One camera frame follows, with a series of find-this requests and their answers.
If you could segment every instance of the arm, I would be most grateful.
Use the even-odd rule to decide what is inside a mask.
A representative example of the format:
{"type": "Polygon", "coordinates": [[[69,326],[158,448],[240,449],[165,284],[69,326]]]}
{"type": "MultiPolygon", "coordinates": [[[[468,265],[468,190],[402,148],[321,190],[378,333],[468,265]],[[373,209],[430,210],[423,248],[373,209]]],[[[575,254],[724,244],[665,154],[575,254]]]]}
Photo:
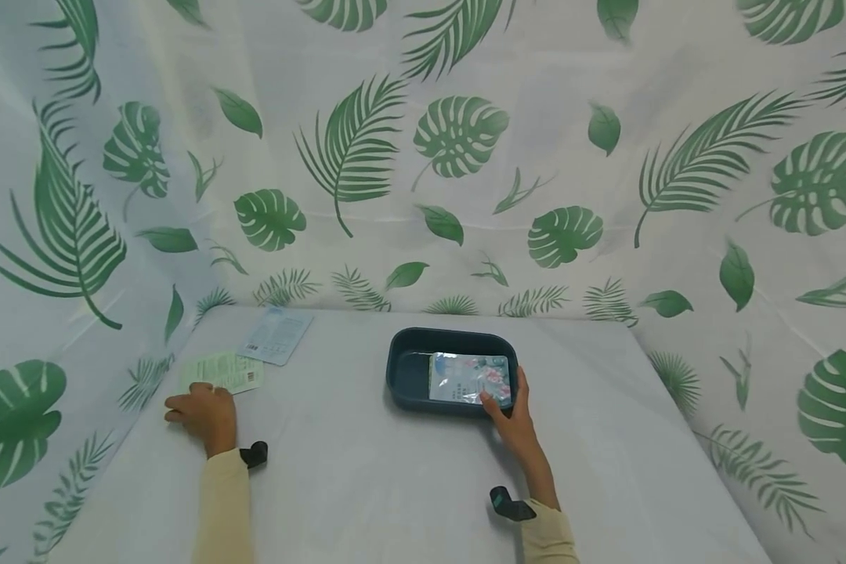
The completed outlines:
{"type": "Polygon", "coordinates": [[[522,522],[523,559],[525,564],[579,564],[573,550],[573,535],[564,513],[551,465],[536,438],[536,429],[530,417],[530,386],[523,369],[517,370],[518,392],[511,417],[502,414],[498,402],[483,393],[481,400],[492,417],[501,440],[511,450],[523,474],[530,499],[526,504],[536,517],[522,522]]]}
{"type": "Polygon", "coordinates": [[[193,564],[252,564],[248,469],[235,447],[235,404],[225,389],[196,382],[166,400],[166,421],[180,422],[204,444],[200,514],[193,564]]]}

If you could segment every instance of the beige sleeve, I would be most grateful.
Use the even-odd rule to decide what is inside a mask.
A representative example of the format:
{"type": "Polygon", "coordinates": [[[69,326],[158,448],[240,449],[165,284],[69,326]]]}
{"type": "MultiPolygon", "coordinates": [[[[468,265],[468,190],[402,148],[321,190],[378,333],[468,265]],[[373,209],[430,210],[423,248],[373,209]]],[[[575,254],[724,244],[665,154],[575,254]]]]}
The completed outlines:
{"type": "Polygon", "coordinates": [[[253,564],[251,488],[238,449],[204,465],[193,564],[253,564]]]}
{"type": "Polygon", "coordinates": [[[579,564],[573,550],[573,535],[564,513],[535,499],[526,500],[536,518],[522,522],[525,564],[579,564]]]}

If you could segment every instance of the right hand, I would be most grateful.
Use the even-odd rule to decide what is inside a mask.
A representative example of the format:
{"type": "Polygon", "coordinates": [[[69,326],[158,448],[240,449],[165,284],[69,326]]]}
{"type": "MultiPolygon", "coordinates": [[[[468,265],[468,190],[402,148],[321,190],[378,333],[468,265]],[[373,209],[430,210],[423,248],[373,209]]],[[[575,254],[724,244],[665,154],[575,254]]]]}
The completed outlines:
{"type": "Polygon", "coordinates": [[[485,412],[495,422],[495,429],[505,446],[517,457],[520,464],[532,458],[543,457],[542,446],[538,444],[536,429],[530,417],[530,385],[526,383],[523,367],[517,367],[517,398],[511,417],[501,412],[498,402],[486,392],[480,393],[485,412]]]}

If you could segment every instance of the monstera leaf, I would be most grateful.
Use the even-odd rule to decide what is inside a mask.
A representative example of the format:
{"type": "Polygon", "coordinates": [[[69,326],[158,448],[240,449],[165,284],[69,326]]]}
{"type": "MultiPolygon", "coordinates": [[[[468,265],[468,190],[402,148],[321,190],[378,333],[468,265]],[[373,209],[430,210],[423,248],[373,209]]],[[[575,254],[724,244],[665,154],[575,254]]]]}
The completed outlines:
{"type": "Polygon", "coordinates": [[[389,7],[388,0],[295,0],[304,13],[340,31],[367,31],[389,7]]]}
{"type": "Polygon", "coordinates": [[[14,219],[33,257],[26,262],[0,243],[0,252],[18,268],[13,272],[0,265],[0,274],[39,295],[84,298],[104,325],[120,329],[120,323],[97,309],[93,297],[125,260],[125,242],[101,212],[92,187],[75,175],[80,162],[68,161],[71,147],[60,149],[61,136],[72,129],[68,119],[59,117],[66,108],[51,102],[38,113],[41,161],[35,172],[34,203],[42,242],[27,229],[15,196],[9,195],[14,219]]]}
{"type": "Polygon", "coordinates": [[[54,363],[27,360],[0,370],[0,488],[23,479],[47,454],[60,426],[48,411],[66,391],[66,374],[54,363]]]}
{"type": "Polygon", "coordinates": [[[136,184],[125,198],[122,220],[128,221],[128,203],[138,190],[147,197],[166,197],[169,170],[160,148],[160,113],[141,102],[119,106],[121,119],[113,137],[103,145],[103,170],[114,178],[136,184]]]}
{"type": "Polygon", "coordinates": [[[846,225],[846,132],[823,132],[792,150],[774,167],[771,203],[775,226],[811,237],[846,225]]]}
{"type": "Polygon", "coordinates": [[[602,238],[602,219],[591,209],[571,206],[553,209],[533,220],[530,256],[542,268],[558,268],[576,259],[602,238]]]}
{"type": "Polygon", "coordinates": [[[279,190],[257,190],[235,201],[241,231],[264,251],[280,251],[295,242],[295,231],[308,226],[304,214],[279,190]]]}
{"type": "Polygon", "coordinates": [[[492,156],[495,143],[510,120],[507,112],[481,97],[449,96],[430,103],[417,123],[414,144],[431,161],[418,174],[410,191],[417,189],[430,164],[443,178],[478,172],[492,156]]]}
{"type": "Polygon", "coordinates": [[[802,43],[846,17],[846,0],[736,0],[749,35],[766,43],[802,43]]]}
{"type": "Polygon", "coordinates": [[[840,349],[805,375],[797,399],[799,428],[823,453],[835,453],[846,464],[846,351],[840,349]]]}

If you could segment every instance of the finger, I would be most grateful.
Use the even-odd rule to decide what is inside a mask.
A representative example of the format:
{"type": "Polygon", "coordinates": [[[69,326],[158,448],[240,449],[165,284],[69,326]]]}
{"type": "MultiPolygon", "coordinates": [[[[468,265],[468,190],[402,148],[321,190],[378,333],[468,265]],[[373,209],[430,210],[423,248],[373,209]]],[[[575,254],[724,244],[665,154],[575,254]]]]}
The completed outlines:
{"type": "Polygon", "coordinates": [[[163,416],[163,419],[169,421],[170,423],[181,423],[185,421],[185,414],[182,414],[181,411],[172,410],[167,411],[166,415],[163,416]]]}
{"type": "Polygon", "coordinates": [[[192,381],[191,385],[188,386],[188,392],[194,393],[199,390],[211,392],[213,391],[213,385],[209,384],[207,381],[192,381]]]}
{"type": "Polygon", "coordinates": [[[489,393],[486,393],[485,391],[480,392],[480,400],[483,402],[483,409],[489,417],[492,418],[492,421],[495,421],[496,425],[507,419],[504,414],[502,414],[498,402],[496,402],[495,398],[493,398],[489,393]]]}

